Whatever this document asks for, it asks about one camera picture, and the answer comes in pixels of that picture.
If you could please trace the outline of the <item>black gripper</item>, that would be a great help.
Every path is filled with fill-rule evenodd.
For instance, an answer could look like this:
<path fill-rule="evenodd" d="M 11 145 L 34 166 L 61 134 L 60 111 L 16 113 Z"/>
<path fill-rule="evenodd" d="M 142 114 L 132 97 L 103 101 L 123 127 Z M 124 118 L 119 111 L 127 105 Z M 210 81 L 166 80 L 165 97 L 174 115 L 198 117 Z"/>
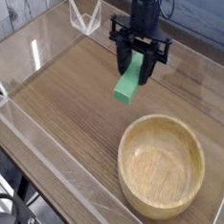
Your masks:
<path fill-rule="evenodd" d="M 131 0 L 130 15 L 111 16 L 110 39 L 117 44 L 117 65 L 123 75 L 132 61 L 133 51 L 143 55 L 139 84 L 146 85 L 157 61 L 168 63 L 169 46 L 172 39 L 160 26 L 162 0 Z"/>

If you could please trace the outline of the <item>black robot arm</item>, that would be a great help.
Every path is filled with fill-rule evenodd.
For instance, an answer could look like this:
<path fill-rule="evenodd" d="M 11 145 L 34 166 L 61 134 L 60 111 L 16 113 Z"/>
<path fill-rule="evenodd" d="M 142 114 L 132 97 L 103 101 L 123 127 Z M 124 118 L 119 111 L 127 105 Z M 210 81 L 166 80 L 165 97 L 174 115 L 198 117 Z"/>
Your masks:
<path fill-rule="evenodd" d="M 170 20 L 175 11 L 175 0 L 171 0 L 171 11 L 166 12 L 163 0 L 131 0 L 129 16 L 111 15 L 109 38 L 116 44 L 117 65 L 121 75 L 132 62 L 132 53 L 143 57 L 140 65 L 139 85 L 146 85 L 153 74 L 156 63 L 168 64 L 172 38 L 162 29 L 160 17 Z"/>

